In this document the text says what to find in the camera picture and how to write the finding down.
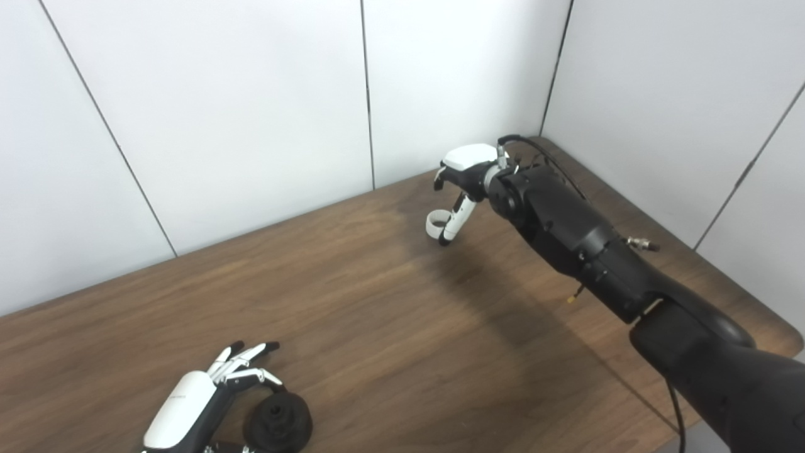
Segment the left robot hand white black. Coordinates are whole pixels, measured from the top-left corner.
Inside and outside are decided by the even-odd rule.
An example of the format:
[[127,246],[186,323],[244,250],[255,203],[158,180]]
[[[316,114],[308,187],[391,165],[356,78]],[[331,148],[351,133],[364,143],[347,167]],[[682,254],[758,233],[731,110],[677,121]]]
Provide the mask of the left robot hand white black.
[[265,368],[251,364],[278,350],[279,342],[245,347],[244,341],[225,347],[207,370],[181,377],[150,422],[143,438],[144,452],[205,452],[239,393],[262,384],[284,390],[284,383]]

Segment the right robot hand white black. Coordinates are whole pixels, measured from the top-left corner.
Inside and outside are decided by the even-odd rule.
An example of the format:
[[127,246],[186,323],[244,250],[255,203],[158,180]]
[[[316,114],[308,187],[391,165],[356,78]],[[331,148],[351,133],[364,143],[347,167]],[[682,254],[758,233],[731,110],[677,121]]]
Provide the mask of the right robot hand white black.
[[435,173],[433,189],[454,184],[460,194],[451,210],[433,210],[426,217],[426,234],[446,247],[455,240],[475,207],[485,200],[492,178],[509,167],[509,154],[502,146],[475,143],[448,152]]

